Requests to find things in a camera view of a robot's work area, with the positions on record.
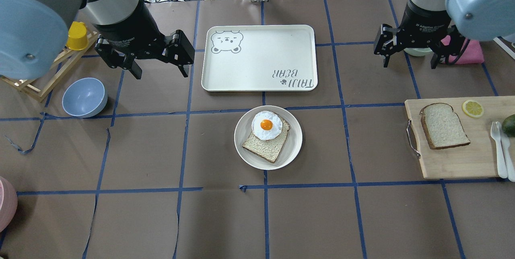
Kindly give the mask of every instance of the grid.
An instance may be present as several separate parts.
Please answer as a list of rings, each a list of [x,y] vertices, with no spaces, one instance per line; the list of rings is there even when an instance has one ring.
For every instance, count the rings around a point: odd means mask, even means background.
[[[318,43],[316,44],[316,47],[331,47],[332,53],[333,53],[333,60],[334,60],[334,70],[336,73],[336,79],[337,79],[337,85],[338,85],[338,94],[340,96],[340,105],[319,105],[319,106],[311,106],[311,107],[286,107],[288,110],[298,110],[298,109],[341,109],[342,111],[342,118],[344,121],[344,133],[346,136],[346,152],[349,157],[349,163],[350,163],[350,173],[352,182],[349,183],[311,183],[311,184],[268,184],[268,173],[267,171],[264,171],[264,179],[262,185],[242,185],[240,186],[240,189],[245,192],[247,189],[262,189],[264,191],[264,222],[265,225],[264,228],[264,234],[265,234],[265,256],[267,259],[270,258],[270,240],[269,240],[269,215],[268,215],[268,190],[269,189],[277,189],[277,188],[317,188],[317,187],[351,187],[354,190],[354,200],[355,200],[355,208],[356,208],[356,219],[358,222],[358,229],[359,229],[359,237],[361,242],[361,249],[363,258],[367,258],[367,248],[366,248],[366,241],[365,241],[365,235],[363,230],[363,223],[362,223],[362,215],[361,215],[361,208],[359,204],[359,187],[362,186],[394,186],[394,185],[427,185],[427,184],[439,184],[441,185],[441,189],[443,192],[443,195],[445,197],[445,202],[447,205],[447,210],[449,213],[449,218],[451,220],[452,228],[454,231],[454,236],[456,239],[456,244],[458,246],[458,250],[460,253],[460,256],[462,259],[465,258],[465,252],[462,247],[460,236],[458,232],[458,228],[456,227],[456,222],[454,219],[451,201],[449,200],[449,195],[447,194],[446,185],[447,184],[456,184],[456,183],[482,183],[482,182],[506,182],[506,180],[503,179],[460,179],[460,180],[447,180],[447,179],[440,179],[435,181],[389,181],[389,182],[358,182],[356,180],[356,176],[354,173],[354,168],[352,165],[352,155],[350,150],[350,144],[349,144],[349,129],[347,124],[347,116],[346,116],[346,110],[349,108],[354,107],[392,107],[392,106],[403,106],[404,103],[370,103],[370,104],[353,104],[348,105],[344,101],[344,96],[342,94],[342,84],[340,81],[340,69],[338,67],[338,59],[336,54],[336,46],[344,46],[344,45],[362,45],[362,44],[372,44],[373,41],[358,41],[358,42],[349,42],[349,43],[335,43],[334,35],[333,35],[333,28],[331,23],[331,14],[330,9],[328,6],[327,0],[324,1],[324,7],[325,7],[325,14],[327,15],[327,21],[329,24],[329,32],[331,37],[331,43]],[[394,21],[396,26],[399,26],[397,21],[397,15],[395,13],[393,4],[391,0],[389,1],[389,5],[391,8],[391,13],[393,15]],[[195,17],[195,35],[193,39],[193,46],[196,49],[197,45],[197,30],[198,30],[198,21],[199,21],[199,8],[200,8],[200,2],[197,2],[197,8],[196,8],[196,17]],[[265,8],[263,2],[261,2],[261,24],[265,25]],[[197,49],[196,52],[204,52],[203,49]],[[417,95],[417,98],[420,98],[420,92],[418,89],[417,81],[412,69],[412,65],[410,63],[410,57],[405,53],[404,54],[408,69],[410,71],[410,75],[412,78],[412,83],[414,85],[414,89]],[[97,55],[87,55],[84,56],[85,59],[98,57]],[[487,77],[490,86],[492,88],[492,91],[494,92],[495,96],[498,96],[497,90],[495,89],[494,83],[490,77],[490,74],[487,70],[487,66],[485,63],[482,64],[482,69],[484,71],[484,75]],[[111,127],[115,125],[115,121],[117,117],[131,117],[131,116],[163,116],[163,115],[186,115],[186,126],[184,130],[184,141],[183,141],[183,150],[182,150],[182,159],[181,159],[181,171],[180,171],[180,180],[179,180],[179,187],[174,188],[142,188],[142,189],[101,189],[102,179],[103,179],[103,172],[105,169],[105,162],[107,159],[107,154],[109,152],[109,143],[110,143],[110,132],[109,129],[107,129],[107,138],[105,142],[105,152],[103,154],[103,160],[101,164],[101,171],[100,175],[98,177],[98,184],[96,189],[92,190],[69,190],[69,191],[19,191],[18,196],[23,195],[68,195],[68,194],[94,194],[95,195],[95,208],[93,212],[93,220],[95,218],[95,212],[96,212],[96,205],[98,202],[98,196],[102,193],[159,193],[159,192],[177,192],[178,193],[178,200],[177,200],[177,217],[178,222],[180,222],[180,214],[181,214],[181,204],[182,204],[182,193],[184,191],[202,191],[202,187],[184,187],[184,169],[185,169],[185,161],[186,161],[186,150],[187,150],[187,142],[188,142],[188,128],[189,128],[189,121],[190,116],[193,114],[208,114],[208,113],[230,113],[230,112],[237,112],[237,113],[244,113],[247,112],[250,109],[214,109],[214,110],[207,110],[207,111],[192,111],[191,110],[191,100],[192,100],[192,88],[193,88],[193,74],[195,71],[195,65],[191,66],[191,73],[190,73],[190,82],[189,82],[189,90],[188,90],[188,100],[187,100],[187,110],[185,112],[173,112],[173,113],[130,113],[130,114],[117,114],[116,109],[118,107],[118,100],[120,97],[120,93],[122,90],[122,85],[124,81],[124,72],[121,73],[119,84],[118,84],[118,91],[115,99],[114,104],[114,110],[111,115],[102,115],[97,116],[94,118],[89,119],[100,119],[100,118],[110,118],[111,119]],[[48,96],[48,99],[46,101],[45,106],[48,106],[48,103],[51,100],[52,94]],[[262,93],[262,104],[266,105],[266,92]],[[30,117],[30,118],[0,118],[0,121],[26,121],[26,120],[34,120],[39,121],[39,129],[37,131],[37,134],[35,136],[33,145],[31,149],[37,144],[37,139],[39,137],[40,131],[43,127],[43,124],[46,120],[57,120],[57,119],[77,119],[74,117],[57,117],[52,116],[48,113],[42,113],[42,117]],[[3,232],[2,237],[0,238],[0,249],[2,248],[3,241],[6,237],[6,234],[9,233],[8,228],[6,231]],[[88,253],[88,244],[86,245],[86,248],[83,252],[83,259],[87,257]],[[176,258],[177,255],[177,244],[175,244],[175,252],[173,255],[173,259]]]

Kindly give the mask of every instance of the lemon slice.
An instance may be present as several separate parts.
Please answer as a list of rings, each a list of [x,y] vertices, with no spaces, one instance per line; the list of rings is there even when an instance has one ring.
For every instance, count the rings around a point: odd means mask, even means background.
[[[484,109],[482,105],[475,100],[467,100],[461,105],[463,112],[470,117],[479,118],[483,115]]]

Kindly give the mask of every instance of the fried egg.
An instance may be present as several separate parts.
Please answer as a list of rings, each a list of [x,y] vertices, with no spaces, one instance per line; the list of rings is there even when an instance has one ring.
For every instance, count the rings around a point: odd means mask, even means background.
[[[272,140],[283,129],[281,118],[273,112],[261,111],[252,120],[252,133],[260,140]]]

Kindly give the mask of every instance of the white tray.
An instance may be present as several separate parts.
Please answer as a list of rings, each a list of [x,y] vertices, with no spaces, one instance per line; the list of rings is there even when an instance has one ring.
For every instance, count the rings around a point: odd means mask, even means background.
[[[310,91],[318,84],[308,25],[216,26],[208,30],[207,91]]]

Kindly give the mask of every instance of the white plate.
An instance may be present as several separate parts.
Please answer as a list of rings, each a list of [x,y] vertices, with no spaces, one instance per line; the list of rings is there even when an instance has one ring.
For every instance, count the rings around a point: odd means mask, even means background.
[[[410,54],[411,56],[415,56],[415,57],[426,56],[426,55],[433,53],[431,48],[406,48],[404,50],[404,52]]]
[[[210,28],[201,84],[207,91],[311,91],[315,32],[308,25]]]
[[[252,129],[250,128],[252,119],[258,112],[264,110],[272,111],[278,114],[290,124],[288,137],[286,138],[284,147],[277,157],[275,163],[271,163],[241,146],[252,132]],[[302,146],[302,129],[300,128],[300,124],[297,119],[287,110],[277,106],[264,105],[251,109],[240,118],[238,124],[236,125],[236,129],[234,130],[234,146],[236,146],[236,151],[238,152],[239,156],[247,164],[255,167],[256,169],[264,169],[267,171],[272,169],[280,169],[288,165],[299,154],[300,148]]]

